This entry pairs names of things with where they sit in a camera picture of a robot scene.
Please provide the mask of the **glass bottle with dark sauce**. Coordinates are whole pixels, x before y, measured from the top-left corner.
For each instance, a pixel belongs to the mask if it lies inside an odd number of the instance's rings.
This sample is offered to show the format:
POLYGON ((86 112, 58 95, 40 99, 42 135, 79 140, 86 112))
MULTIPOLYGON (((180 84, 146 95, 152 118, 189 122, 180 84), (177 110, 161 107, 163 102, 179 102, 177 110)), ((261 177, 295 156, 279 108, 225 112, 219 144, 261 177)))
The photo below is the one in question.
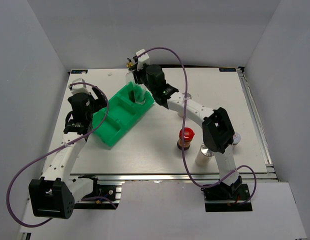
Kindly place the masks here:
POLYGON ((130 90, 128 91, 128 97, 131 102, 137 103, 138 100, 138 88, 135 83, 134 75, 132 72, 132 60, 130 58, 127 58, 126 68, 128 70, 127 74, 125 75, 126 84, 130 86, 130 90))

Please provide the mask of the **clear glass bottle gold spout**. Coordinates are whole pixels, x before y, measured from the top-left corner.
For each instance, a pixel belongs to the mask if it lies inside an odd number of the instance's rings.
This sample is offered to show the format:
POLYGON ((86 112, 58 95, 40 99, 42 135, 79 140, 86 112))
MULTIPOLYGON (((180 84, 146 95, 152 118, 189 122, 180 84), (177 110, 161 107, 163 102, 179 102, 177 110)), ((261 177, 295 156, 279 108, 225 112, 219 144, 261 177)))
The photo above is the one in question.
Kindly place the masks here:
POLYGON ((146 87, 143 84, 133 82, 132 89, 135 103, 143 105, 146 101, 146 87))

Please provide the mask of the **red cap sauce bottle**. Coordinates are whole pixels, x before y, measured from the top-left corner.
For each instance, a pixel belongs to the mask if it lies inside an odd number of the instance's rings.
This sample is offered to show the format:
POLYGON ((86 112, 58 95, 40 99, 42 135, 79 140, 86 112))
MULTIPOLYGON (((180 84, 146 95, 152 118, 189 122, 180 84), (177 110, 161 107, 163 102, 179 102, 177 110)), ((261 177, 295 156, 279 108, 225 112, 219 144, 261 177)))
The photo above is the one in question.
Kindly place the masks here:
POLYGON ((195 133, 191 128, 185 127, 184 134, 183 134, 183 129, 181 129, 179 132, 179 139, 177 141, 177 147, 180 150, 182 149, 182 147, 184 147, 185 150, 188 150, 191 146, 191 142, 194 136, 195 136, 195 133))

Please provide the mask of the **white lid spice jar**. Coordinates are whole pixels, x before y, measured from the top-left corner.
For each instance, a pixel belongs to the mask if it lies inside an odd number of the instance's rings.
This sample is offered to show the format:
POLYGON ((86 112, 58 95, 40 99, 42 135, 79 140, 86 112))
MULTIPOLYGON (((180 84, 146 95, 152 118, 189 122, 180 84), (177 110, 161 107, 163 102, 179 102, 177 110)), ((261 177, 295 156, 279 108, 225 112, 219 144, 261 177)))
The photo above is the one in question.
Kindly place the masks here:
POLYGON ((241 141, 241 135, 238 132, 235 132, 233 135, 233 145, 238 145, 239 142, 241 141))

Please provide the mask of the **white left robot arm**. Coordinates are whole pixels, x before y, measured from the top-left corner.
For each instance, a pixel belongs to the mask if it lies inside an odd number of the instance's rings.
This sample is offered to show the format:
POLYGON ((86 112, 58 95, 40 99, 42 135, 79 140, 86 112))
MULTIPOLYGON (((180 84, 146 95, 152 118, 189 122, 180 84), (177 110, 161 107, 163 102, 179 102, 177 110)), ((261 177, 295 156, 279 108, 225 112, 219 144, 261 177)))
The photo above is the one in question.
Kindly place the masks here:
POLYGON ((84 197, 94 200, 101 187, 93 176, 71 178, 71 171, 82 148, 93 132, 93 115, 108 107, 108 100, 97 86, 70 85, 67 99, 72 110, 66 115, 60 149, 39 179, 29 183, 32 211, 36 217, 69 219, 75 205, 84 197))

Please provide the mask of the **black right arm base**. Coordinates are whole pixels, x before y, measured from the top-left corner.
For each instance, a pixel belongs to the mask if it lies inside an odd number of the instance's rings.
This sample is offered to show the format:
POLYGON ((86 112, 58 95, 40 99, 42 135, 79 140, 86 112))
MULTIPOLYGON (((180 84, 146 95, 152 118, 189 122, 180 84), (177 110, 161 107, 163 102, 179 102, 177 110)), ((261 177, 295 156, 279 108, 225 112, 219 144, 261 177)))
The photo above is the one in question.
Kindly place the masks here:
POLYGON ((200 189, 204 196, 204 206, 207 213, 230 213, 230 212, 252 212, 253 207, 249 187, 243 183, 229 195, 222 192, 218 186, 200 189))

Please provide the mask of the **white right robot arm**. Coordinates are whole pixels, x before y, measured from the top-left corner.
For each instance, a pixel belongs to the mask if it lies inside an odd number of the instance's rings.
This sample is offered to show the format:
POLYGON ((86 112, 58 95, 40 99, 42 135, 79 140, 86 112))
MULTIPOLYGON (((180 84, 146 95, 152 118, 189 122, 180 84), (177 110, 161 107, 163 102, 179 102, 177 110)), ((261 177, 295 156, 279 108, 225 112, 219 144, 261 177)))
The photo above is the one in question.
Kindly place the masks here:
POLYGON ((198 124, 202 129, 203 143, 213 152, 219 170, 221 183, 212 189, 220 190, 221 195, 231 200, 239 193, 242 178, 237 172, 233 155, 233 136, 235 134, 227 111, 219 107, 211 109, 203 106, 166 82, 165 74, 159 65, 144 64, 130 67, 134 81, 144 85, 152 94, 155 102, 168 110, 181 113, 198 124))

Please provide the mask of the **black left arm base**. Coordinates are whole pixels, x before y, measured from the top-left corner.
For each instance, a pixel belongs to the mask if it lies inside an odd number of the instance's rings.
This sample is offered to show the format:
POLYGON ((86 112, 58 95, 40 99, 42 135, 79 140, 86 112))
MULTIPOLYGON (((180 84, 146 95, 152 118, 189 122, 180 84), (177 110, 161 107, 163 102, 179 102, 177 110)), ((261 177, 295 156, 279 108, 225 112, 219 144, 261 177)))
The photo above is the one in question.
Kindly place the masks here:
POLYGON ((116 185, 105 184, 99 181, 97 175, 92 174, 70 177, 67 187, 75 200, 74 209, 115 210, 118 207, 116 185))

